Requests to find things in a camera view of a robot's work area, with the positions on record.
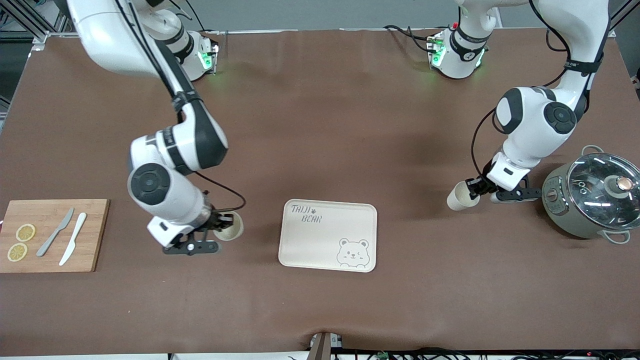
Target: green indicator light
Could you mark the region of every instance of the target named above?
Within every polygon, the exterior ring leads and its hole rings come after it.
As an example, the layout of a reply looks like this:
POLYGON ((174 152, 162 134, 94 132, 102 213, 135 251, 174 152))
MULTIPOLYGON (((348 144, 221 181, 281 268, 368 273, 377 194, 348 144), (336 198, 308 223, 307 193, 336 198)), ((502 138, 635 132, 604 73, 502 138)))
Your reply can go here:
POLYGON ((205 69, 210 69, 211 68, 211 56, 207 55, 207 53, 200 53, 198 52, 198 54, 200 55, 200 62, 202 63, 202 67, 204 67, 205 69))
POLYGON ((482 55, 484 55, 484 49, 478 55, 478 61, 476 62, 476 67, 480 66, 480 61, 482 61, 482 55))
POLYGON ((433 66, 440 66, 445 53, 446 48, 444 46, 440 47, 439 50, 433 55, 433 66))

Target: robotic arm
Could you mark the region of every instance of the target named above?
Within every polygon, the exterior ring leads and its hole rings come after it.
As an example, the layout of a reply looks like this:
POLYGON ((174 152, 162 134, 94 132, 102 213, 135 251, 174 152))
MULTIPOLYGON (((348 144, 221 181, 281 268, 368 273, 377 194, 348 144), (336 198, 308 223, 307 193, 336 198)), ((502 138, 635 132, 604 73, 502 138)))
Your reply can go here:
POLYGON ((132 0, 145 31, 169 48, 191 81, 216 72, 218 43, 196 31, 186 31, 165 0, 132 0))
MULTIPOLYGON (((89 57, 101 67, 134 76, 160 78, 172 96, 178 124, 142 136, 131 144, 127 182, 129 194, 154 215, 147 226, 165 253, 183 249, 183 236, 195 231, 221 231, 241 220, 223 215, 206 194, 187 178, 197 170, 220 164, 228 149, 222 128, 161 40, 142 30, 136 7, 129 0, 69 0, 69 10, 89 57)), ((217 245, 208 244, 216 252, 217 245)))
POLYGON ((431 67, 448 78, 471 75, 486 49, 486 42, 497 24, 499 6, 518 6, 528 0, 454 0, 460 17, 457 27, 444 29, 428 38, 431 67))
POLYGON ((608 0, 533 0, 532 5, 566 42, 564 74, 554 89, 516 87, 502 96, 495 114, 508 137, 482 174, 465 181, 468 193, 455 194, 464 207, 486 193, 493 194, 493 202, 540 197, 539 190, 528 188, 529 171, 571 136, 586 110, 609 29, 608 0))

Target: pot lid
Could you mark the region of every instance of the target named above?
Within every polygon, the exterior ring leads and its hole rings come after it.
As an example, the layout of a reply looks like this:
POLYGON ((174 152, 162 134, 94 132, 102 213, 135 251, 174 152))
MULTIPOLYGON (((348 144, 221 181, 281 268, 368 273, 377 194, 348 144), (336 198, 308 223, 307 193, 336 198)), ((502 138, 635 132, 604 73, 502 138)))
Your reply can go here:
POLYGON ((640 226, 640 171, 615 155, 581 156, 568 172, 569 194, 592 222, 612 230, 640 226))

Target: lid knob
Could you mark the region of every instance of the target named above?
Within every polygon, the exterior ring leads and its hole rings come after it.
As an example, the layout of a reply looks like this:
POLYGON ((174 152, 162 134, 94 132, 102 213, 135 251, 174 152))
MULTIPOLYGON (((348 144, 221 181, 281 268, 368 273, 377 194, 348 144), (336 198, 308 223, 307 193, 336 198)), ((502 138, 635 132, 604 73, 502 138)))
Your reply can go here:
POLYGON ((624 192, 627 192, 627 191, 629 191, 629 190, 634 188, 634 182, 631 181, 631 179, 629 179, 628 177, 621 176, 621 177, 617 178, 616 186, 620 190, 622 190, 624 192))
POLYGON ((554 202, 558 199, 558 191, 556 189, 551 189, 547 192, 547 200, 554 202))

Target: bear drawing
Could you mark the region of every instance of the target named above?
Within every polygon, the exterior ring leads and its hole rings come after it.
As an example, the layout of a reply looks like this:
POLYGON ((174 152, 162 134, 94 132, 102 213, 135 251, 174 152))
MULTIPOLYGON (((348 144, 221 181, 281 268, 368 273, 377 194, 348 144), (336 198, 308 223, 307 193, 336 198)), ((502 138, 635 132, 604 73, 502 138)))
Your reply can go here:
POLYGON ((338 263, 343 268, 364 268, 371 260, 367 249, 369 242, 360 240, 358 242, 340 239, 340 252, 338 252, 338 263))

